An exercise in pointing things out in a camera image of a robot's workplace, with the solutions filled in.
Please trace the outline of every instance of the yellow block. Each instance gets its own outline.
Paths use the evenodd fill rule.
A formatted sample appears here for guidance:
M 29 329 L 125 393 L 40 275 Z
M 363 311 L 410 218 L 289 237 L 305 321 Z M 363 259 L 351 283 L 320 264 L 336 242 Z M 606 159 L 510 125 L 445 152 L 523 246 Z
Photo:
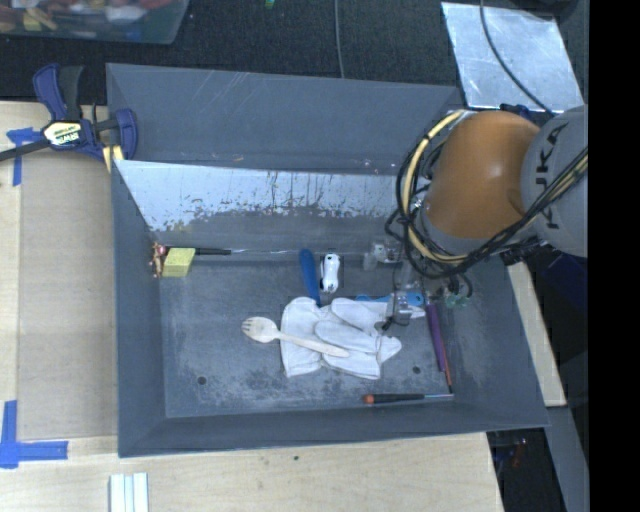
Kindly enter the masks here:
M 174 247 L 169 249 L 167 258 L 164 260 L 162 277 L 185 277 L 191 268 L 191 262 L 196 255 L 193 248 Z
M 27 9 L 27 14 L 34 20 L 42 23 L 45 27 L 50 28 L 51 30 L 58 30 L 58 24 L 55 21 L 51 21 L 44 11 L 41 11 L 37 7 L 29 7 Z
M 29 32 L 42 32 L 42 25 L 40 25 L 40 22 L 26 12 L 22 16 L 22 24 L 24 25 L 24 29 Z

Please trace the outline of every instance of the black cable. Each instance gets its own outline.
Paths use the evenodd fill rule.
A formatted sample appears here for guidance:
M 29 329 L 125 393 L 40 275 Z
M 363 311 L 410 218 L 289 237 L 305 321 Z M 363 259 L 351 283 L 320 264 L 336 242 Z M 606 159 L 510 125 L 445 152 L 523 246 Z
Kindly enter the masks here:
M 557 194 L 557 189 L 564 182 L 567 176 L 571 173 L 574 175 L 578 172 L 577 166 L 580 161 L 587 156 L 588 149 L 584 148 L 564 169 L 563 171 L 556 176 L 556 178 L 552 181 L 546 191 L 541 194 L 531 205 L 529 210 L 525 213 L 525 215 L 519 221 L 514 224 L 508 226 L 504 230 L 500 231 L 493 237 L 491 237 L 487 242 L 481 245 L 478 249 L 471 251 L 460 263 L 458 264 L 442 264 L 440 262 L 434 262 L 433 260 L 429 260 L 428 258 L 423 258 L 424 268 L 421 268 L 418 263 L 413 258 L 411 251 L 414 249 L 412 244 L 409 241 L 409 229 L 413 229 L 416 236 L 420 239 L 422 243 L 425 245 L 433 246 L 433 241 L 430 237 L 424 236 L 423 233 L 420 233 L 413 223 L 413 219 L 411 216 L 403 216 L 403 226 L 404 226 L 404 246 L 405 253 L 407 259 L 411 263 L 412 267 L 421 275 L 431 278 L 448 278 L 457 274 L 463 274 L 466 272 L 471 266 L 475 265 L 479 261 L 482 261 L 489 256 L 496 254 L 499 251 L 507 251 L 507 250 L 517 250 L 522 248 L 526 250 L 528 247 L 532 246 L 535 243 L 539 243 L 539 241 L 532 241 L 531 239 L 526 240 L 524 242 L 517 242 L 515 244 L 507 244 L 507 242 L 513 238 L 523 227 L 525 227 L 536 215 L 544 211 L 546 208 L 555 203 L 558 199 L 564 196 L 569 190 L 575 187 L 578 182 L 584 177 L 586 174 L 586 170 L 582 171 L 579 175 L 574 176 L 575 179 L 569 185 L 566 190 L 562 193 Z M 401 182 L 402 176 L 404 175 L 404 169 L 401 169 L 398 173 L 398 180 L 396 182 L 398 190 L 398 182 Z
M 451 252 L 447 251 L 444 247 L 441 247 L 440 245 L 438 245 L 433 238 L 431 238 L 431 236 L 429 235 L 429 230 L 427 229 L 427 226 L 425 226 L 424 223 L 424 217 L 421 216 L 419 218 L 420 220 L 420 230 L 414 226 L 414 230 L 416 232 L 416 235 L 418 235 L 418 238 L 422 241 L 422 243 L 427 246 L 427 248 L 431 251 L 431 252 L 436 252 L 436 253 L 440 253 L 440 254 L 446 254 L 447 256 L 454 256 L 454 254 L 452 254 Z
M 396 219 L 399 213 L 400 213 L 400 210 L 396 209 L 389 216 L 389 218 L 384 223 L 384 232 L 390 237 L 392 237 L 396 242 L 400 242 L 404 244 L 404 240 L 402 239 L 402 237 L 391 229 L 391 224 L 393 224 L 393 221 Z
M 91 107 L 91 131 L 93 132 L 93 138 L 95 140 L 100 140 L 100 134 L 96 130 L 96 125 L 98 124 L 98 104 L 97 102 L 93 102 Z
M 423 185 L 422 187 L 420 187 L 418 190 L 416 190 L 413 195 L 417 196 L 418 194 L 422 194 L 422 192 L 426 192 L 427 190 L 429 190 L 429 185 Z
M 460 280 L 458 276 L 451 276 L 449 278 L 449 291 L 454 295 L 458 295 L 460 293 Z
M 467 285 L 467 298 L 470 298 L 471 295 L 473 295 L 473 285 L 471 284 L 471 279 L 469 279 L 469 277 L 465 273 L 460 274 L 460 277 Z
M 429 179 L 433 177 L 433 172 L 431 172 L 431 170 L 440 158 L 440 153 L 442 153 L 444 142 L 445 141 L 442 141 L 440 144 L 438 144 L 438 146 L 436 146 L 436 148 L 431 153 L 429 153 L 429 156 L 424 159 L 424 162 L 418 168 L 418 171 L 420 172 L 420 174 L 422 174 L 422 176 Z
M 338 0 L 333 1 L 333 19 L 336 26 L 336 50 L 338 52 L 338 66 L 340 66 L 340 78 L 344 78 L 344 65 L 342 64 L 342 48 L 340 46 L 340 18 L 338 17 Z
M 395 183 L 395 185 L 396 185 L 395 186 L 396 202 L 398 203 L 398 209 L 392 214 L 392 216 L 389 219 L 387 219 L 387 223 L 385 224 L 385 231 L 388 234 L 390 234 L 391 233 L 391 230 L 390 230 L 391 222 L 393 222 L 393 219 L 395 219 L 395 217 L 400 216 L 399 221 L 403 225 L 403 236 L 401 238 L 399 238 L 398 235 L 396 235 L 395 233 L 392 236 L 396 240 L 402 242 L 404 250 L 405 250 L 405 255 L 407 257 L 407 260 L 409 261 L 409 263 L 411 264 L 411 266 L 413 267 L 413 269 L 416 272 L 418 272 L 420 275 L 423 275 L 423 276 L 426 276 L 426 277 L 437 277 L 437 276 L 434 276 L 434 275 L 427 274 L 424 269 L 420 268 L 420 266 L 418 265 L 418 262 L 413 257 L 412 251 L 414 250 L 414 247 L 413 247 L 413 245 L 411 244 L 411 242 L 409 240 L 409 228 L 413 229 L 413 232 L 416 234 L 416 236 L 418 237 L 418 239 L 420 239 L 420 241 L 422 243 L 425 243 L 425 240 L 423 239 L 420 231 L 418 231 L 416 229 L 415 223 L 413 222 L 413 219 L 410 216 L 407 216 L 402 212 L 403 211 L 403 207 L 402 207 L 402 179 L 403 179 L 403 177 L 404 177 L 404 175 L 406 173 L 406 170 L 407 170 L 407 168 L 408 168 L 408 166 L 409 166 L 409 164 L 411 162 L 411 158 L 412 158 L 414 153 L 415 153 L 415 149 L 413 151 L 411 151 L 407 155 L 407 157 L 405 158 L 403 164 L 400 166 L 400 169 L 398 171 L 398 175 L 396 177 L 396 183 Z
M 395 293 L 398 291 L 398 287 L 396 286 L 396 272 L 398 271 L 398 268 L 400 268 L 401 266 L 402 266 L 402 263 L 397 262 L 391 272 L 391 289 L 393 290 L 394 301 L 395 301 Z M 384 323 L 380 326 L 380 332 L 387 332 L 389 328 L 395 323 L 397 322 L 393 319 L 393 315 L 388 316 L 385 319 Z
M 518 78 L 513 74 L 513 72 L 506 65 L 504 60 L 502 60 L 502 57 L 498 53 L 498 49 L 496 48 L 495 44 L 493 43 L 493 39 L 491 38 L 491 35 L 489 34 L 489 27 L 487 26 L 487 19 L 486 19 L 486 15 L 485 15 L 485 11 L 484 11 L 484 0 L 480 0 L 480 21 L 482 22 L 482 30 L 484 32 L 484 36 L 487 39 L 487 43 L 489 43 L 489 47 L 491 48 L 491 51 L 493 52 L 493 55 L 497 59 L 498 63 L 500 64 L 500 66 L 502 67 L 504 72 L 507 75 L 509 75 L 509 78 L 511 78 L 511 80 L 513 80 L 513 82 L 518 86 L 518 88 L 531 101 L 533 101 L 536 105 L 538 105 L 547 114 L 553 116 L 554 114 L 553 114 L 552 110 L 550 108 L 548 108 L 544 103 L 542 103 L 542 101 L 540 101 L 536 96 L 534 96 L 534 94 L 529 89 L 527 89 L 520 80 L 518 80 Z

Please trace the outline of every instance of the small white object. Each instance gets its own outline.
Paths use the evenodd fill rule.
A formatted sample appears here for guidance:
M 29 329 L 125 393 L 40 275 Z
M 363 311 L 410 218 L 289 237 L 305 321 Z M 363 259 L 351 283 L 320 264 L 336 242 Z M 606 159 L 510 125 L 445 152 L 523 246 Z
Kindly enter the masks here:
M 387 249 L 384 244 L 373 244 L 373 255 L 380 263 L 384 263 L 387 259 Z
M 147 473 L 111 475 L 109 512 L 149 512 Z
M 335 293 L 340 285 L 338 279 L 340 270 L 340 256 L 334 252 L 327 254 L 320 263 L 320 290 L 325 293 Z

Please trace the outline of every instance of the white glove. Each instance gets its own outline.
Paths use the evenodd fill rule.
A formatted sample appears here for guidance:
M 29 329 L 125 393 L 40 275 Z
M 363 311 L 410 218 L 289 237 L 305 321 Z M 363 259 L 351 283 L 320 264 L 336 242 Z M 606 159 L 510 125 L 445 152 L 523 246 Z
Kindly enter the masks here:
M 291 342 L 281 341 L 287 377 L 303 375 L 326 366 L 364 379 L 379 379 L 381 365 L 397 354 L 399 339 L 378 334 L 375 324 L 385 320 L 387 305 L 380 302 L 336 298 L 331 306 L 318 308 L 315 301 L 300 297 L 285 307 L 281 330 L 287 334 L 325 341 L 349 351 L 349 357 L 320 354 Z M 416 308 L 415 316 L 424 311 Z

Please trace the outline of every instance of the tabletop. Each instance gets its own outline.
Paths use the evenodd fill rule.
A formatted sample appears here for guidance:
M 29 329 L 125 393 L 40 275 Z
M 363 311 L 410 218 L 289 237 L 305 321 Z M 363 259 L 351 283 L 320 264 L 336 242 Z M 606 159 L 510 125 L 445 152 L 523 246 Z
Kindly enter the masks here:
M 7 130 L 47 120 L 37 103 L 0 102 L 0 149 L 11 147 Z M 38 195 L 70 174 L 73 194 Z M 110 218 L 94 215 L 108 195 L 74 200 L 106 175 L 98 162 L 43 150 L 24 159 L 14 187 L 13 162 L 0 164 L 0 400 L 18 399 L 19 439 L 69 439 L 68 460 L 0 470 L 2 510 L 105 510 L 109 476 L 137 472 L 148 473 L 154 511 L 503 510 L 484 433 L 119 459 L 113 292 L 103 286 Z M 51 223 L 74 233 L 64 251 L 50 246 Z M 73 278 L 59 292 L 65 269 Z M 509 275 L 545 404 L 565 405 L 528 270 Z

